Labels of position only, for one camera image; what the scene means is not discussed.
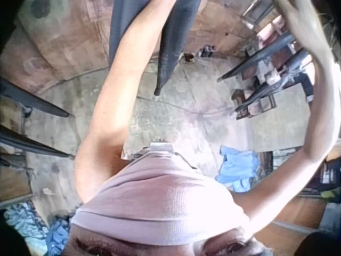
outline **cable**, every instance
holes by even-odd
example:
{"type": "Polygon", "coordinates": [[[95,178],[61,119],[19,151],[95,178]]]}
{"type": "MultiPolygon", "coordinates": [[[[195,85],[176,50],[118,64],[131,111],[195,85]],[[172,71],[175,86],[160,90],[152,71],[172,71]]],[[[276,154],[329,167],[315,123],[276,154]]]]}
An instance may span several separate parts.
{"type": "Polygon", "coordinates": [[[233,110],[232,112],[234,112],[235,110],[235,107],[227,107],[225,109],[222,109],[222,110],[218,110],[218,111],[215,111],[215,112],[212,112],[212,113],[200,113],[200,112],[195,112],[195,111],[192,111],[192,110],[188,110],[188,109],[185,109],[185,108],[182,108],[180,106],[177,106],[177,105],[174,105],[174,104],[171,104],[169,102],[166,102],[166,101],[162,101],[162,100],[152,100],[152,99],[147,99],[145,97],[141,97],[141,96],[137,96],[136,97],[137,99],[140,99],[140,100],[146,100],[146,101],[152,101],[152,102],[155,102],[155,103],[163,103],[163,104],[166,104],[166,105],[169,105],[169,106],[172,106],[174,108],[178,108],[182,111],[185,111],[187,113],[190,113],[190,114],[194,114],[194,115],[200,115],[200,116],[212,116],[212,115],[217,115],[217,114],[222,114],[222,113],[225,113],[227,112],[228,110],[233,110]]]}

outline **blue fabric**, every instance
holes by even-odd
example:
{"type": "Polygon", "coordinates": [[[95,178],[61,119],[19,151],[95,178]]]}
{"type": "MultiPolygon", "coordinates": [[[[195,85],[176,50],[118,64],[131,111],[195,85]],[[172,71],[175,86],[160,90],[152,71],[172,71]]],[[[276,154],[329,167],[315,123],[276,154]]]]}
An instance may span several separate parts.
{"type": "Polygon", "coordinates": [[[7,207],[4,217],[7,224],[19,232],[29,247],[42,252],[47,250],[45,239],[48,227],[31,201],[7,207]]]}
{"type": "Polygon", "coordinates": [[[220,154],[224,157],[216,181],[232,183],[235,192],[246,192],[251,188],[249,179],[256,175],[259,159],[253,151],[239,151],[222,146],[220,154]]]}
{"type": "Polygon", "coordinates": [[[54,218],[46,237],[48,256],[61,255],[69,238],[70,220],[73,215],[54,218]]]}

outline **wooden wall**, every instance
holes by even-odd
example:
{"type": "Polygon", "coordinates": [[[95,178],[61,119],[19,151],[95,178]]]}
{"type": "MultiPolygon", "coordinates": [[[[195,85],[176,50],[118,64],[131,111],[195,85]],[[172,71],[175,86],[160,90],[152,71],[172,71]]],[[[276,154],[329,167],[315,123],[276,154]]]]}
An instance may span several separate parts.
{"type": "MultiPolygon", "coordinates": [[[[240,15],[252,0],[202,0],[185,50],[234,54],[255,36],[240,15]]],[[[108,65],[113,0],[25,0],[1,55],[2,76],[32,93],[108,65]]]]}

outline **woman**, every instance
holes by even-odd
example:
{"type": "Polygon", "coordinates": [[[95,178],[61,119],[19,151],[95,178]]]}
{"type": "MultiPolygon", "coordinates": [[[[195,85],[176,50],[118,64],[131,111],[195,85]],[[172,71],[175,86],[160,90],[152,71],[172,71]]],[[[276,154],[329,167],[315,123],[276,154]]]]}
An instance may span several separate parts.
{"type": "Polygon", "coordinates": [[[316,83],[304,145],[245,194],[231,195],[172,148],[120,159],[137,88],[176,0],[150,0],[122,38],[75,162],[85,203],[65,255],[266,255],[253,235],[313,177],[340,128],[338,66],[310,0],[274,0],[291,33],[315,59],[316,83]]]}

